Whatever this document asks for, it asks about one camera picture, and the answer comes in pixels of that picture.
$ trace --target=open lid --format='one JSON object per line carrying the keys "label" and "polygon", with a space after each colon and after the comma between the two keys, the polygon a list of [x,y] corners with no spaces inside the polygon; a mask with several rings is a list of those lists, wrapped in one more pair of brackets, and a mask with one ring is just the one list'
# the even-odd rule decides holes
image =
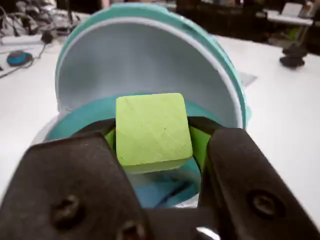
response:
{"label": "open lid", "polygon": [[61,113],[112,96],[181,93],[226,127],[247,125],[242,85],[218,43],[147,3],[114,4],[79,25],[59,55],[55,91]]}

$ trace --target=screw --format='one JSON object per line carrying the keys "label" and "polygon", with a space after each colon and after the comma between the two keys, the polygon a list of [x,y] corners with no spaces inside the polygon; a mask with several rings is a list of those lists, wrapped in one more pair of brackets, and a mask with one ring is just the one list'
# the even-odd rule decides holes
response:
{"label": "screw", "polygon": [[116,240],[145,240],[145,228],[137,222],[127,221],[120,228]]}
{"label": "screw", "polygon": [[51,208],[50,218],[57,229],[70,229],[84,217],[84,207],[75,195],[68,195]]}
{"label": "screw", "polygon": [[261,218],[273,219],[285,215],[284,204],[272,193],[265,190],[253,190],[248,195],[249,205]]}

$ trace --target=green foam cube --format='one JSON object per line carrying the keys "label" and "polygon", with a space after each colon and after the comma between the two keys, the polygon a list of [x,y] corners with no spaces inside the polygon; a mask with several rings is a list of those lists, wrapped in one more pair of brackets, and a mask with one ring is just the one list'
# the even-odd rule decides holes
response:
{"label": "green foam cube", "polygon": [[116,155],[130,173],[182,166],[193,155],[180,93],[122,96],[116,100]]}

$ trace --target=computer mouse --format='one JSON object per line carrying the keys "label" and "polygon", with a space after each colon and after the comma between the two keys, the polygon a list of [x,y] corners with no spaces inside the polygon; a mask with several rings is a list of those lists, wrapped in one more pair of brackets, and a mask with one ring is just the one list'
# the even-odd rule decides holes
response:
{"label": "computer mouse", "polygon": [[22,66],[32,60],[33,56],[22,50],[12,51],[8,55],[6,61],[11,67]]}

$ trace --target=teal rim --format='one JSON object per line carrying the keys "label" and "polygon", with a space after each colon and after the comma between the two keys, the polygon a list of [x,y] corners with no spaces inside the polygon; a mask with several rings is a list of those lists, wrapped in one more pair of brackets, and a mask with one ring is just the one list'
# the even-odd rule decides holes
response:
{"label": "teal rim", "polygon": [[68,46],[71,44],[71,42],[85,29],[99,22],[120,17],[140,17],[159,21],[185,32],[186,34],[192,36],[195,40],[200,42],[220,62],[222,67],[227,72],[229,78],[231,79],[241,106],[242,127],[246,128],[248,123],[248,116],[244,90],[242,88],[242,84],[239,80],[238,74],[236,73],[233,64],[231,63],[224,50],[211,35],[209,35],[196,23],[173,12],[169,12],[163,7],[156,6],[150,3],[113,4],[109,9],[103,9],[99,12],[96,12],[82,24],[77,26],[66,40],[59,54],[55,68],[56,86],[58,82],[57,76],[61,60],[66,54],[66,50],[68,49]]}

